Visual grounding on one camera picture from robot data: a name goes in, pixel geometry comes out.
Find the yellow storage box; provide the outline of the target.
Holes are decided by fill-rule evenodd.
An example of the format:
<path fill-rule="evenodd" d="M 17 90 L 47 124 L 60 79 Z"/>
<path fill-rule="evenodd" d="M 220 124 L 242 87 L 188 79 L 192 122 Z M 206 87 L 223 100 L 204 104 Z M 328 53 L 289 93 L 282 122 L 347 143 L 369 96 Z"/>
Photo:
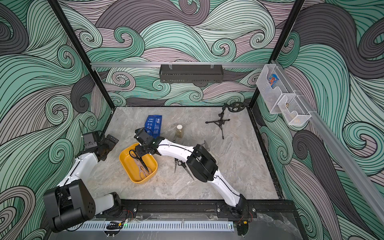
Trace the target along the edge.
<path fill-rule="evenodd" d="M 143 184 L 150 180 L 158 171 L 158 162 L 152 155 L 145 155 L 142 161 L 137 158 L 137 154 L 133 153 L 139 143 L 133 144 L 120 153 L 119 160 L 135 184 Z"/>

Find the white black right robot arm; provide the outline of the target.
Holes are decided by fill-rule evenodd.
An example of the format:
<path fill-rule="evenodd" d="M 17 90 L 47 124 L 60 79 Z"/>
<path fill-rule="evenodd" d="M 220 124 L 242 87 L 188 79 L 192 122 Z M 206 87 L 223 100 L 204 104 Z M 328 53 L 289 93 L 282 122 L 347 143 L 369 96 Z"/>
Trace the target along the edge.
<path fill-rule="evenodd" d="M 135 147 L 139 157 L 157 154 L 172 157 L 185 163 L 197 180 L 208 183 L 216 189 L 235 218 L 241 218 L 246 213 L 247 199 L 225 179 L 219 170 L 216 159 L 205 147 L 199 144 L 188 147 L 174 143 L 164 137 L 154 138 L 143 128 L 135 130 L 134 138 L 139 143 Z"/>

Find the long thin black scissors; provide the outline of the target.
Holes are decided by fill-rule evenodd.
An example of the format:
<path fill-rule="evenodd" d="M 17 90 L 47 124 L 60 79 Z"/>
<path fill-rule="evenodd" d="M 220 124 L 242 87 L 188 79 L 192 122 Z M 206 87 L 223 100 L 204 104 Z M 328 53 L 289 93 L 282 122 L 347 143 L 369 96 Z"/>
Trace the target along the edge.
<path fill-rule="evenodd" d="M 192 180 L 194 180 L 194 177 L 193 177 L 193 175 L 191 174 L 191 172 L 189 171 L 189 169 L 188 169 L 188 167 L 187 167 L 187 165 L 186 165 L 185 162 L 182 162 L 182 161 L 178 160 L 178 161 L 177 161 L 177 165 L 183 167 L 184 170 L 187 172 L 187 174 L 192 178 Z"/>

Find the small black scissors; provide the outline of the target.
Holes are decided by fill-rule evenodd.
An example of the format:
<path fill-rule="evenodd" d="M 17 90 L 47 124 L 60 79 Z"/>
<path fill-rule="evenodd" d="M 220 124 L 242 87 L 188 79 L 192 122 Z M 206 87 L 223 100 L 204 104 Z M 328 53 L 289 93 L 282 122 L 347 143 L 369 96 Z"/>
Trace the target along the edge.
<path fill-rule="evenodd" d="M 174 159 L 174 163 L 175 163 L 174 173 L 176 172 L 176 169 L 177 169 L 177 166 L 178 166 L 178 162 L 179 162 L 179 160 L 175 158 Z"/>

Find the large black handled scissors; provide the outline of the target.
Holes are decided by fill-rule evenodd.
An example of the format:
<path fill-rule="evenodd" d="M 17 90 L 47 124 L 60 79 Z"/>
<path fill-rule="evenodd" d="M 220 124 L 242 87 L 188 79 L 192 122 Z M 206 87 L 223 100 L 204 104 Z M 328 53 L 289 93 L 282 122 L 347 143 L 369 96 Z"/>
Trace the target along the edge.
<path fill-rule="evenodd" d="M 129 150 L 129 155 L 137 162 L 137 165 L 142 164 L 146 168 L 146 170 L 149 169 L 143 159 L 137 154 L 135 150 Z"/>

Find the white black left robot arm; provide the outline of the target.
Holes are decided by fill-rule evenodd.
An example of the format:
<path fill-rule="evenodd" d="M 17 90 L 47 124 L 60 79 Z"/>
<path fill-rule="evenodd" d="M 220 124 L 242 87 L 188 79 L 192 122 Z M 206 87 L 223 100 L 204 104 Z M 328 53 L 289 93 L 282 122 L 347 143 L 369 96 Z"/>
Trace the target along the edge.
<path fill-rule="evenodd" d="M 64 179 L 44 193 L 48 224 L 52 232 L 71 231 L 98 214 L 118 217 L 123 205 L 116 192 L 93 198 L 87 188 L 87 181 L 94 167 L 105 161 L 118 139 L 101 132 L 85 134 L 84 149 L 74 159 L 74 164 Z"/>

